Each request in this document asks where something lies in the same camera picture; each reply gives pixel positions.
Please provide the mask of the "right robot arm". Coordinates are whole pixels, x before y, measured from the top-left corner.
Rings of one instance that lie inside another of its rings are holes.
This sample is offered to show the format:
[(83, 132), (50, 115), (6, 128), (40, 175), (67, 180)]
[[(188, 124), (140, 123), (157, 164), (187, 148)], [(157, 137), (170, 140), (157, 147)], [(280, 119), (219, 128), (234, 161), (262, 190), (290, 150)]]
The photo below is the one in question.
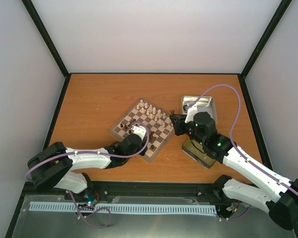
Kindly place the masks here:
[(227, 197), (254, 206), (269, 215), (281, 228), (293, 230), (298, 223), (298, 178), (290, 180), (259, 163), (230, 138), (217, 132), (216, 123), (207, 112), (170, 115), (176, 135), (186, 134), (202, 145), (210, 158), (242, 174), (253, 185), (229, 176), (214, 182), (219, 198)]

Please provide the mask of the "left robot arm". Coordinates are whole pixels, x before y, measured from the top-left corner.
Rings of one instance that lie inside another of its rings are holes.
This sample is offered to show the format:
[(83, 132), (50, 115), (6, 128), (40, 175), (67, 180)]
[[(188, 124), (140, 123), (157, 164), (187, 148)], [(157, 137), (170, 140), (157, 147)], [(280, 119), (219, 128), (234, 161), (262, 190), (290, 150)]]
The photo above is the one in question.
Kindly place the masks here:
[(36, 191), (61, 188), (76, 193), (81, 199), (93, 195), (93, 186), (88, 175), (74, 170), (97, 168), (113, 169), (126, 164), (129, 159), (146, 152), (147, 136), (130, 134), (122, 142), (96, 150), (75, 150), (56, 142), (42, 150), (28, 162), (25, 177)]

